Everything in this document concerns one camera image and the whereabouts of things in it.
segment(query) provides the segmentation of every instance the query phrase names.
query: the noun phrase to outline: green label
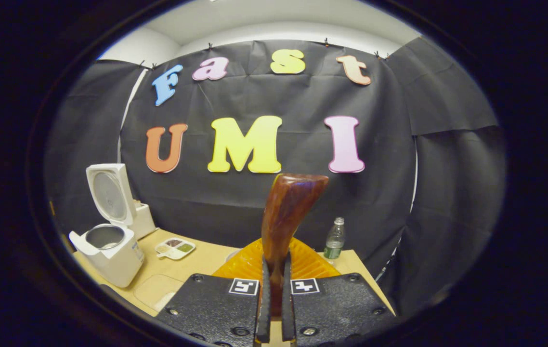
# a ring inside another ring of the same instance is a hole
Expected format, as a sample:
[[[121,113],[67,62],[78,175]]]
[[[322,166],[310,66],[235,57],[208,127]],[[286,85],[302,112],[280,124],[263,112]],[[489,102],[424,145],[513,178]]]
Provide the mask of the green label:
[[[326,247],[325,250],[323,250],[323,256],[327,259],[336,259],[340,255],[340,248],[329,248]]]

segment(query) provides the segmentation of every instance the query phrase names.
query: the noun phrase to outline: table surface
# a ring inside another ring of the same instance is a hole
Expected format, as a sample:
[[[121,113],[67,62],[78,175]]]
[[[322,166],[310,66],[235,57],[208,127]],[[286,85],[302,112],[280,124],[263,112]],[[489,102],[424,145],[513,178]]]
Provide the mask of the table surface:
[[[186,255],[186,257],[177,261],[168,259],[167,257],[157,257],[155,246],[172,237],[178,237],[180,239],[193,242],[195,244],[195,250]],[[151,316],[156,316],[158,314],[158,310],[151,307],[151,303],[160,298],[148,298],[148,295],[153,296],[155,294],[153,294],[153,290],[144,290],[143,287],[140,288],[144,282],[149,279],[155,279],[158,277],[162,278],[160,275],[164,275],[167,276],[167,278],[170,277],[172,280],[175,280],[174,282],[178,283],[178,285],[181,285],[181,283],[186,281],[192,274],[210,275],[214,273],[215,270],[220,268],[225,263],[227,257],[232,252],[239,250],[239,248],[221,246],[219,244],[191,239],[189,237],[170,233],[169,231],[164,231],[162,229],[158,229],[153,233],[146,235],[137,242],[144,253],[144,265],[142,265],[142,268],[139,272],[137,272],[137,275],[135,275],[135,278],[131,284],[129,284],[126,288],[119,288],[103,279],[103,277],[96,272],[96,270],[80,252],[73,253],[73,256],[83,267],[85,272],[87,272],[87,274],[89,274],[96,283],[109,286],[116,293],[122,296],[122,298],[127,299],[127,301]],[[373,290],[375,290],[376,294],[383,301],[383,303],[385,303],[385,305],[388,306],[388,309],[393,313],[393,309],[391,308],[388,299],[385,297],[362,261],[360,261],[360,258],[357,254],[355,254],[355,251],[342,251],[340,253],[340,257],[334,261],[334,267],[341,274],[349,274],[352,272],[361,274]],[[135,294],[136,289],[140,289],[140,298],[138,298]],[[289,345],[288,342],[283,343],[280,340],[276,340],[277,337],[280,338],[280,333],[275,334],[274,332],[276,332],[276,330],[280,331],[280,321],[273,320],[271,330],[272,340],[268,344],[263,344],[264,346]]]

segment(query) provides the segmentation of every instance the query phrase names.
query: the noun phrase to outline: letter m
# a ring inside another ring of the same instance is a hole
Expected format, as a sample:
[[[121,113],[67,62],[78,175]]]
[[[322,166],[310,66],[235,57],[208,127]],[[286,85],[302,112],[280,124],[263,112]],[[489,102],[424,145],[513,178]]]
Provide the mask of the letter m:
[[[243,136],[233,118],[220,118],[212,122],[216,130],[214,154],[208,164],[211,172],[227,172],[231,165],[226,160],[226,154],[234,163],[237,171],[242,171],[250,152],[252,161],[248,163],[251,172],[274,174],[280,172],[281,165],[276,160],[276,132],[283,123],[277,116],[261,116],[257,118],[250,130]]]

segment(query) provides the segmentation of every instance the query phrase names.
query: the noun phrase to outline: plastic water bottle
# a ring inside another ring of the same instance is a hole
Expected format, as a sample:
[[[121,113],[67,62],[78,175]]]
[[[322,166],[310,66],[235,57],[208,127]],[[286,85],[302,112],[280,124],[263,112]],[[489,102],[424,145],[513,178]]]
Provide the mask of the plastic water bottle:
[[[327,259],[327,262],[334,264],[334,259],[340,256],[340,251],[345,244],[345,220],[342,217],[336,217],[334,220],[334,226],[327,233],[327,239],[325,240],[325,249],[323,250],[323,257]]]

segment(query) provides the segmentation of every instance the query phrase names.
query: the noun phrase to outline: ceiling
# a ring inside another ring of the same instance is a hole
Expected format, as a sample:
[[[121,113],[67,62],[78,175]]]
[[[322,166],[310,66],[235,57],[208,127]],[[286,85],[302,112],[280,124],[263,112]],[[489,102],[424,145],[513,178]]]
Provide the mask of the ceiling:
[[[145,26],[184,46],[236,27],[289,21],[352,28],[401,46],[419,36],[400,20],[358,0],[193,0]]]

